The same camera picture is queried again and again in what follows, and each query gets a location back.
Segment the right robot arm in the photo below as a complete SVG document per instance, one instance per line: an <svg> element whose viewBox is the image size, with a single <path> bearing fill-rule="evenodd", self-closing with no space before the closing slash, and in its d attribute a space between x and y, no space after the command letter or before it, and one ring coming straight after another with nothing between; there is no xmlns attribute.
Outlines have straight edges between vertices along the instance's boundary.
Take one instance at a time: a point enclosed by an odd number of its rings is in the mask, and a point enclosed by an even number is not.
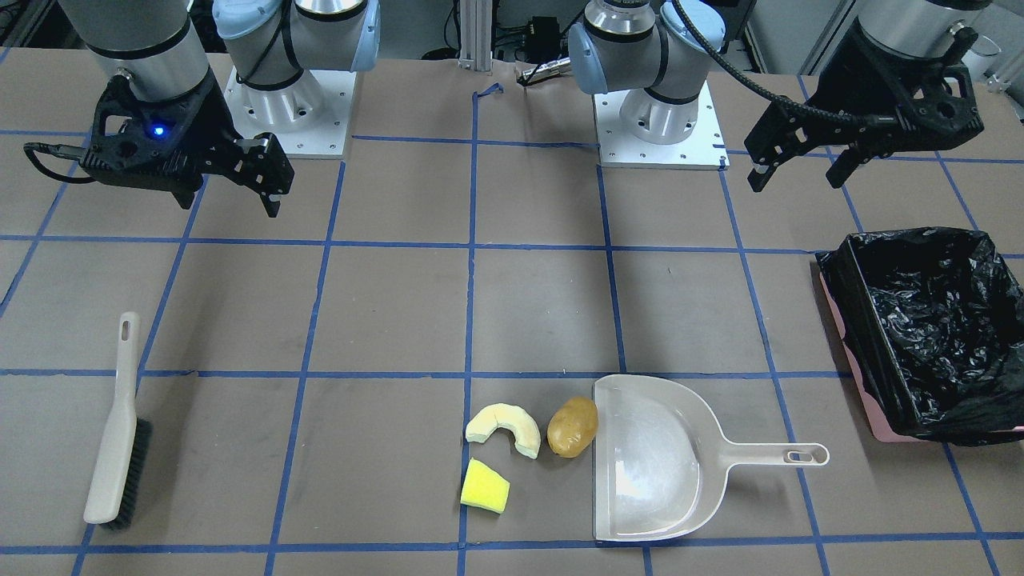
<svg viewBox="0 0 1024 576"><path fill-rule="evenodd" d="M110 79L84 147L25 145L71 160L77 183L160 190L183 209L208 174L252 190L270 218L295 171L282 134L334 127L318 74L372 70L377 1L215 1L233 59L230 94L208 61L184 1L62 1Z"/></svg>

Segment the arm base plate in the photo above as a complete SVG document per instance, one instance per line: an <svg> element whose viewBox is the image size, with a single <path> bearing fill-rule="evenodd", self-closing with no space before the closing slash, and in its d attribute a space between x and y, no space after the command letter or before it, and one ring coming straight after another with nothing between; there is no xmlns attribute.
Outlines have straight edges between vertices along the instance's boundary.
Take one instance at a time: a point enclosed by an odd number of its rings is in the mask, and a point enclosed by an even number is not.
<svg viewBox="0 0 1024 576"><path fill-rule="evenodd" d="M691 102L660 102L643 89L592 96L605 168L721 170L730 166L706 82Z"/></svg>
<svg viewBox="0 0 1024 576"><path fill-rule="evenodd" d="M291 159L343 159L359 79L347 70L305 70L291 86L260 91L233 78L224 98L246 138L270 132Z"/></svg>

